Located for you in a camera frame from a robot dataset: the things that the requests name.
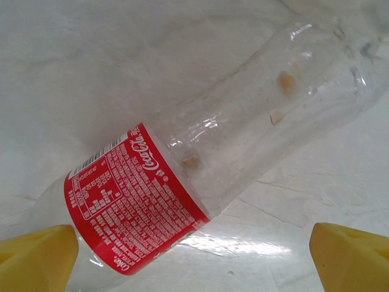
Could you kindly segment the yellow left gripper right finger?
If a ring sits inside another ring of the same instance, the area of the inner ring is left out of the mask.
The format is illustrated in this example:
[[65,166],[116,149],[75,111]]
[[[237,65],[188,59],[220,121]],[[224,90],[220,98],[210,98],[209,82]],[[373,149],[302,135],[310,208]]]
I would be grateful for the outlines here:
[[388,291],[388,237],[317,223],[309,250],[325,291]]

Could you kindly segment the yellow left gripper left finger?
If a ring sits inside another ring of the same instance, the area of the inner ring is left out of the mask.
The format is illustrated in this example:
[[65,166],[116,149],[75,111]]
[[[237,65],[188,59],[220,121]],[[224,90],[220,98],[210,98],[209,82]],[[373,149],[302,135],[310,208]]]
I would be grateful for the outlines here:
[[65,291],[78,255],[70,225],[1,241],[1,291]]

